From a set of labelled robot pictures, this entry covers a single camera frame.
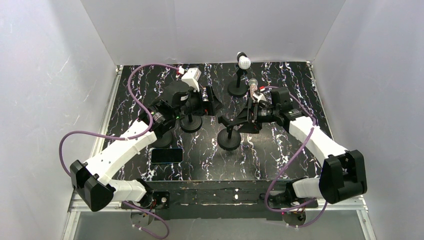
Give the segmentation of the black phone blue edge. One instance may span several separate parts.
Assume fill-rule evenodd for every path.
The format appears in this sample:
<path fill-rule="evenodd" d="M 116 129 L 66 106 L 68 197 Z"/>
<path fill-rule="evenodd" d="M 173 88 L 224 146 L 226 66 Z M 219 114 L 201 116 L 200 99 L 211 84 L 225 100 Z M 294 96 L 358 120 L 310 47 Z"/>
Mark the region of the black phone blue edge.
<path fill-rule="evenodd" d="M 152 164 L 176 164 L 183 161 L 182 148 L 155 148 L 151 151 Z"/>

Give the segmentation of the black phone stand front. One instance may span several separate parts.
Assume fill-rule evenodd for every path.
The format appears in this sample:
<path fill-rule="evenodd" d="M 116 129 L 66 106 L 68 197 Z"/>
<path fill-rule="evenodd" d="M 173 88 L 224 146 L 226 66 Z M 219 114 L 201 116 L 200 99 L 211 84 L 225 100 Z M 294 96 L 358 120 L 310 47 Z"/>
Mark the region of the black phone stand front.
<path fill-rule="evenodd" d="M 164 133 L 161 137 L 159 137 L 151 145 L 153 148 L 156 148 L 156 149 L 168 148 L 169 146 L 172 145 L 173 140 L 174 140 L 173 134 L 170 131 L 168 131 Z"/>

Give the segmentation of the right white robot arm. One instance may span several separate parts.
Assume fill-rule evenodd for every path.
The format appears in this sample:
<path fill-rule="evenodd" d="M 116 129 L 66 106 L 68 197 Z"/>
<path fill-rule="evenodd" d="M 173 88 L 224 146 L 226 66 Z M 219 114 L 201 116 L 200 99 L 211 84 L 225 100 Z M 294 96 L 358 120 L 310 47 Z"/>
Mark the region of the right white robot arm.
<path fill-rule="evenodd" d="M 335 204 L 365 194 L 368 186 L 363 154 L 331 139 L 302 105 L 295 108 L 296 98 L 286 87 L 271 86 L 271 101 L 265 98 L 264 90 L 265 87 L 254 87 L 245 107 L 233 120 L 219 118 L 225 129 L 218 134 L 218 145 L 226 151 L 235 150 L 241 144 L 242 133 L 258 134 L 263 123 L 276 123 L 302 142 L 292 161 L 303 149 L 308 149 L 321 166 L 319 177 L 292 180 L 276 196 L 270 196 L 274 188 L 270 185 L 264 201 L 289 205 L 301 199 L 324 199 Z"/>

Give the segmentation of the black phone stand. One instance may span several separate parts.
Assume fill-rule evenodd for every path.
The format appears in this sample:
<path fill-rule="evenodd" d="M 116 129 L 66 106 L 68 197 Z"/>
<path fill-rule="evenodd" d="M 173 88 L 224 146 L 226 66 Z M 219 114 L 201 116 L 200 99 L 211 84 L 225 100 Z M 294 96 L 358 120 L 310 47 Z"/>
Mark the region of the black phone stand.
<path fill-rule="evenodd" d="M 203 119 L 201 116 L 189 114 L 179 120 L 179 126 L 185 133 L 195 133 L 201 129 Z"/>
<path fill-rule="evenodd" d="M 173 140 L 174 140 L 173 134 L 170 131 L 168 131 L 164 133 L 161 137 L 159 137 L 151 145 L 153 148 L 156 148 L 156 149 L 168 148 L 169 146 L 172 145 Z"/>

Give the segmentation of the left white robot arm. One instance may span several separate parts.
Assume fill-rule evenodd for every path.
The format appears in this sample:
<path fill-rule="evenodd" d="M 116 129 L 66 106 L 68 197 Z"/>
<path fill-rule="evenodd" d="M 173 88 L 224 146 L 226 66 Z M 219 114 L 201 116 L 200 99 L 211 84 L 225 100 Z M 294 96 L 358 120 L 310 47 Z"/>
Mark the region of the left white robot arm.
<path fill-rule="evenodd" d="M 120 137 L 95 156 L 69 167 L 73 189 L 97 212 L 110 202 L 140 202 L 150 192 L 143 180 L 114 180 L 115 173 L 186 116 L 215 116 L 222 107 L 213 88 L 182 80 L 169 84 Z"/>

